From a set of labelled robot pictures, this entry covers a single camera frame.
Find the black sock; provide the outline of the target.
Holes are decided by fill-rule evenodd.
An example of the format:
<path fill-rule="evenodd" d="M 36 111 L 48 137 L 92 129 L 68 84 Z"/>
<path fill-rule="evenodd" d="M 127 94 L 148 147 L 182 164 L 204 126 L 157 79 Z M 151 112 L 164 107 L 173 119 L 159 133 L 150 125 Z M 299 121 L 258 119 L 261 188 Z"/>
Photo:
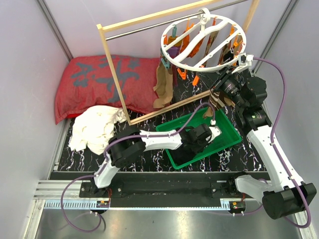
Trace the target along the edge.
<path fill-rule="evenodd" d="M 178 148 L 170 151 L 173 162 L 176 165 L 182 165 L 191 161 L 196 154 L 190 149 Z"/>

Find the white round clip hanger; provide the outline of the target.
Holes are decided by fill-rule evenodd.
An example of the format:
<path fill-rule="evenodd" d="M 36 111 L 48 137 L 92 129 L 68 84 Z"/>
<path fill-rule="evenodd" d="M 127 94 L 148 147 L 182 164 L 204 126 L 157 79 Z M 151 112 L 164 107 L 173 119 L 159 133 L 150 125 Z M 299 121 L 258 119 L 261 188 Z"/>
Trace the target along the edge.
<path fill-rule="evenodd" d="M 207 8 L 202 8 L 199 12 L 200 15 L 175 21 L 164 30 L 160 44 L 163 62 L 194 72 L 216 72 L 228 66 L 236 68 L 238 56 L 246 50 L 247 37 L 244 29 L 232 19 L 212 14 Z M 210 34 L 218 30 L 209 54 L 204 56 Z M 219 65 L 222 49 L 230 42 L 238 43 L 235 56 L 231 61 Z M 173 46 L 180 47 L 180 51 L 172 59 L 166 51 Z"/>

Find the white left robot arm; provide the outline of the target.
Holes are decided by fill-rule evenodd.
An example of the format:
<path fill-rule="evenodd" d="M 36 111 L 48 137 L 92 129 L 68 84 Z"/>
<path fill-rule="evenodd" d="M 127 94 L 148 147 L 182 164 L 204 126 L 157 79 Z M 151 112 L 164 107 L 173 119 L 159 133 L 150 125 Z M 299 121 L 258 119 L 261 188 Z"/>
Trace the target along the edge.
<path fill-rule="evenodd" d="M 202 153 L 221 135 L 218 126 L 186 126 L 164 132 L 151 132 L 132 127 L 109 140 L 104 151 L 104 162 L 94 174 L 90 191 L 103 197 L 117 172 L 132 164 L 142 153 L 157 149 L 168 149 L 178 163 L 186 163 Z"/>

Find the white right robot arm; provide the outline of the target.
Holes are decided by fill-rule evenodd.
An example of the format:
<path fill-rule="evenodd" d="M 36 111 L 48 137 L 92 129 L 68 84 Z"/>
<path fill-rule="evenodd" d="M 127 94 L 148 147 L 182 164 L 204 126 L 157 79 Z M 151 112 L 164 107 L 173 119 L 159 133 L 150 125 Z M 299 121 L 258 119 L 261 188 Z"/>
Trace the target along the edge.
<path fill-rule="evenodd" d="M 228 195 L 235 198 L 243 193 L 254 198 L 274 220 L 306 211 L 317 190 L 294 170 L 275 138 L 275 126 L 262 107 L 266 81 L 224 68 L 207 75 L 207 86 L 235 103 L 236 123 L 254 145 L 271 180 L 266 184 L 247 173 L 237 173 L 227 182 Z"/>

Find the green plastic tray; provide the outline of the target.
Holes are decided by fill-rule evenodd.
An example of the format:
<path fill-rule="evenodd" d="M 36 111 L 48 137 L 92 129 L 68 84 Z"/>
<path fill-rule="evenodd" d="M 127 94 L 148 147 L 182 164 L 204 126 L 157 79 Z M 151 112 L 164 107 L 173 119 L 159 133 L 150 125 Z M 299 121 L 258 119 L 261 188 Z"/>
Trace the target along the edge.
<path fill-rule="evenodd" d="M 210 118 L 204 119 L 202 117 L 206 110 L 207 107 L 199 109 L 194 117 L 191 119 L 191 121 L 187 124 L 187 126 L 196 127 L 203 123 L 210 125 Z M 156 131 L 170 131 L 180 128 L 185 124 L 185 122 L 190 118 L 191 115 L 192 113 L 189 113 L 177 119 L 159 124 L 158 126 L 156 126 Z M 165 150 L 174 169 L 179 170 L 187 167 L 190 164 L 202 160 L 205 157 L 209 157 L 212 154 L 218 153 L 224 149 L 232 147 L 242 141 L 242 137 L 222 110 L 218 110 L 215 112 L 215 120 L 216 125 L 220 128 L 222 134 L 218 136 L 210 145 L 208 145 L 201 153 L 198 153 L 191 161 L 182 165 L 176 165 L 172 160 L 170 154 L 171 150 Z"/>

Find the argyle brown hanging sock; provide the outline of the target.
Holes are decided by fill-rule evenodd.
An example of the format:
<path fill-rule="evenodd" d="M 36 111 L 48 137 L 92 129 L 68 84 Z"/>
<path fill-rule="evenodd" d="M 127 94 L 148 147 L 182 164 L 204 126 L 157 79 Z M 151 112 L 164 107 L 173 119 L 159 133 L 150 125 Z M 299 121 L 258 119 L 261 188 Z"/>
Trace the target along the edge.
<path fill-rule="evenodd" d="M 209 50 L 210 50 L 214 40 L 216 39 L 218 33 L 219 33 L 219 30 L 218 31 L 214 31 L 214 32 L 212 32 L 210 34 L 208 42 L 207 42 L 207 45 L 206 45 L 204 56 L 207 56 L 209 54 Z"/>

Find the purple hanging sock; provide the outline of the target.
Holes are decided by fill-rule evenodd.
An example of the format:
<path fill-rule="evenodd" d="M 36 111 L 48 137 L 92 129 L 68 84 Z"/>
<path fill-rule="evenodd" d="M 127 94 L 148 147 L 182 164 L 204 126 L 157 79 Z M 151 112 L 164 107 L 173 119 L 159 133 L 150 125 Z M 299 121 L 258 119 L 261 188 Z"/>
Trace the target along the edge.
<path fill-rule="evenodd" d="M 170 58 L 173 59 L 179 54 L 179 51 L 180 51 L 180 47 L 173 46 L 170 49 L 168 49 L 166 52 L 170 56 Z"/>

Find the olive brown hanging sock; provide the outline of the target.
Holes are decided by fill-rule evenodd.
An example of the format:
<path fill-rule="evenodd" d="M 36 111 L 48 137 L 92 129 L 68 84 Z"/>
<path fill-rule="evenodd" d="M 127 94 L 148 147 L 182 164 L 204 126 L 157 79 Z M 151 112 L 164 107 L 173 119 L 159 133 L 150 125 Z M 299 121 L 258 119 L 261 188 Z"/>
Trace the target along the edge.
<path fill-rule="evenodd" d="M 159 63 L 156 69 L 157 84 L 153 87 L 158 98 L 154 100 L 153 108 L 161 109 L 168 106 L 173 98 L 173 73 L 163 63 Z"/>

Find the metal hanging rod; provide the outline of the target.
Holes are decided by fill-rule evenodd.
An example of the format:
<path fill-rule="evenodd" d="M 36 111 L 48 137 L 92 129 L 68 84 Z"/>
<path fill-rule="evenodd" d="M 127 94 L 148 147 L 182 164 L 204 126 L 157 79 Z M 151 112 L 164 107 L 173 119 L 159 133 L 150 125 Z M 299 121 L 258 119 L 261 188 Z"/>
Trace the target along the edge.
<path fill-rule="evenodd" d="M 210 8 L 209 11 L 212 12 L 212 11 L 215 11 L 215 10 L 223 9 L 225 7 L 237 5 L 237 4 L 246 2 L 246 1 L 247 0 L 237 0 L 237 1 L 234 1 L 234 2 L 230 2 L 230 3 L 227 3 L 227 4 L 223 4 L 223 5 L 220 5 L 220 6 L 217 6 L 217 7 Z M 189 19 L 191 17 L 198 16 L 200 14 L 201 14 L 201 12 L 193 13 L 193 14 L 189 14 L 189 15 L 186 15 L 186 16 L 183 16 L 183 17 L 178 17 L 178 18 L 171 19 L 171 20 L 168 20 L 168 21 L 163 21 L 163 22 L 160 22 L 160 23 L 157 23 L 157 24 L 148 25 L 148 26 L 145 26 L 145 27 L 142 27 L 142 28 L 138 28 L 138 29 L 135 29 L 135 30 L 131 30 L 131 31 L 127 31 L 127 32 L 124 32 L 124 33 L 121 33 L 121 34 L 117 34 L 117 35 L 113 35 L 113 36 L 107 37 L 107 38 L 105 38 L 105 40 L 108 41 L 108 40 L 118 39 L 118 38 L 121 38 L 121 37 L 124 37 L 124 36 L 132 35 L 132 34 L 139 33 L 139 32 L 143 32 L 143 31 L 150 30 L 150 29 L 153 29 L 153 28 L 156 28 L 156 27 L 160 27 L 160 26 L 163 26 L 163 25 L 168 25 L 168 24 L 173 23 L 175 21 Z"/>

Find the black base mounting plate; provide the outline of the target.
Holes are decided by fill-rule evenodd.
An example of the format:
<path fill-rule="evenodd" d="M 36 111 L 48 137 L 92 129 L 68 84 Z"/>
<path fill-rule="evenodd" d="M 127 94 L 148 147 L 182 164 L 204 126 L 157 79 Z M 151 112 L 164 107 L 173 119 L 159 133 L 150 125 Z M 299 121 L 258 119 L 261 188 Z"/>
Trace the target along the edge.
<path fill-rule="evenodd" d="M 80 186 L 81 198 L 111 198 L 112 208 L 210 209 L 221 199 L 240 201 L 244 195 L 231 180 L 238 172 L 119 172 L 109 186 L 98 189 L 92 180 Z"/>

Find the white crumpled cloth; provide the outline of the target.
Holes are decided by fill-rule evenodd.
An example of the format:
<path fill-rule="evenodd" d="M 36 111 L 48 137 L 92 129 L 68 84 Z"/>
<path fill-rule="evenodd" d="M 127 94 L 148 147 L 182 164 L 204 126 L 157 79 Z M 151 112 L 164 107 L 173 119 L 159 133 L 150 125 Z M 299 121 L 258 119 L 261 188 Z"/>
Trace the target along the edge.
<path fill-rule="evenodd" d="M 114 136 L 114 125 L 125 122 L 122 108 L 93 106 L 75 118 L 69 147 L 72 151 L 90 149 L 96 155 L 103 154 L 109 139 Z"/>

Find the red patterned pillow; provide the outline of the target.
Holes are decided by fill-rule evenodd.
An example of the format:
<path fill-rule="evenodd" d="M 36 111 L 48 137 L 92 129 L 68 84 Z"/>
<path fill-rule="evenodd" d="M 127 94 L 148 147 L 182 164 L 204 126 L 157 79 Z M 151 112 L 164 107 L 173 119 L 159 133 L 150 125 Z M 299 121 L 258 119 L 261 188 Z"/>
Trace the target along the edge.
<path fill-rule="evenodd" d="M 127 109 L 148 114 L 157 95 L 158 58 L 111 56 Z M 76 57 L 65 68 L 54 103 L 55 122 L 76 117 L 95 105 L 121 108 L 122 103 L 104 55 Z"/>

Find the wooden drying rack frame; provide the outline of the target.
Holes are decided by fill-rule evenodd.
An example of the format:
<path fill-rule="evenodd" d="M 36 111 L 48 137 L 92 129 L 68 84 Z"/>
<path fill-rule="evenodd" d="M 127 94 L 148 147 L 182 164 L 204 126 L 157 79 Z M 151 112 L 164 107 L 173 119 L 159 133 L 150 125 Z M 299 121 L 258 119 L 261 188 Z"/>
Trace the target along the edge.
<path fill-rule="evenodd" d="M 127 107 L 126 107 L 126 104 L 125 104 L 125 100 L 124 100 L 124 97 L 123 97 L 123 94 L 122 94 L 121 86 L 120 86 L 120 83 L 119 83 L 119 80 L 118 80 L 118 75 L 116 73 L 116 69 L 115 69 L 115 66 L 114 66 L 114 63 L 113 63 L 113 60 L 112 60 L 112 57 L 111 57 L 109 46 L 108 46 L 107 40 L 105 40 L 105 38 L 106 38 L 105 34 L 110 32 L 110 31 L 114 31 L 114 30 L 121 29 L 121 28 L 128 27 L 128 26 L 133 26 L 133 25 L 136 25 L 138 23 L 147 22 L 147 21 L 154 20 L 154 19 L 157 19 L 157 18 L 161 18 L 161 17 L 165 17 L 165 16 L 181 13 L 181 12 L 184 12 L 184 11 L 187 11 L 187 10 L 190 10 L 190 9 L 203 7 L 203 6 L 206 6 L 208 4 L 215 3 L 215 2 L 216 1 L 214 1 L 214 0 L 200 0 L 200 1 L 197 1 L 197 2 L 188 3 L 188 4 L 185 4 L 185 5 L 173 7 L 173 8 L 162 10 L 162 11 L 158 11 L 158 12 L 155 12 L 155 13 L 147 14 L 147 15 L 144 15 L 144 16 L 141 16 L 141 17 L 133 18 L 133 19 L 130 19 L 130 20 L 125 20 L 125 21 L 114 23 L 114 24 L 107 25 L 107 26 L 102 26 L 101 24 L 97 24 L 97 28 L 98 28 L 98 31 L 99 31 L 99 34 L 100 34 L 100 37 L 101 37 L 101 40 L 102 40 L 102 43 L 103 43 L 104 51 L 105 51 L 105 54 L 106 54 L 107 61 L 109 63 L 109 67 L 110 67 L 110 70 L 111 70 L 111 73 L 112 73 L 112 77 L 113 77 L 113 80 L 114 80 L 114 83 L 115 83 L 115 87 L 116 87 L 117 93 L 119 95 L 120 102 L 122 104 L 122 108 L 124 110 L 124 113 L 125 113 L 125 116 L 126 116 L 126 119 L 127 119 L 127 122 L 128 122 L 129 125 L 134 125 L 134 124 L 143 122 L 145 120 L 149 120 L 151 118 L 154 118 L 156 116 L 164 114 L 164 113 L 166 113 L 168 111 L 171 111 L 173 109 L 179 108 L 179 107 L 184 106 L 184 105 L 189 104 L 189 103 L 192 103 L 192 102 L 194 102 L 196 100 L 208 97 L 210 95 L 210 91 L 207 90 L 205 92 L 202 92 L 200 94 L 194 95 L 194 96 L 192 96 L 190 98 L 187 98 L 185 100 L 182 100 L 182 101 L 174 103 L 174 104 L 171 104 L 169 106 L 166 106 L 164 108 L 161 108 L 161 109 L 159 109 L 157 111 L 154 111 L 154 112 L 151 112 L 149 114 L 143 115 L 143 116 L 138 117 L 136 119 L 130 119 L 129 114 L 128 114 L 128 110 L 127 110 Z"/>

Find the aluminium rail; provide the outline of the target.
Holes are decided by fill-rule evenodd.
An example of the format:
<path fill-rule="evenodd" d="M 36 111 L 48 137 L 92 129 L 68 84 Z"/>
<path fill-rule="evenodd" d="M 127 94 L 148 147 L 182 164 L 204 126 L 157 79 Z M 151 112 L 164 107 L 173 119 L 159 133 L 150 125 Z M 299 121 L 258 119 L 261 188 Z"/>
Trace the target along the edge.
<path fill-rule="evenodd" d="M 84 192 L 82 181 L 68 185 L 67 180 L 40 180 L 36 187 L 33 198 L 43 200 L 46 209 L 66 210 L 106 210 L 110 207 L 109 197 L 104 198 L 81 198 Z"/>

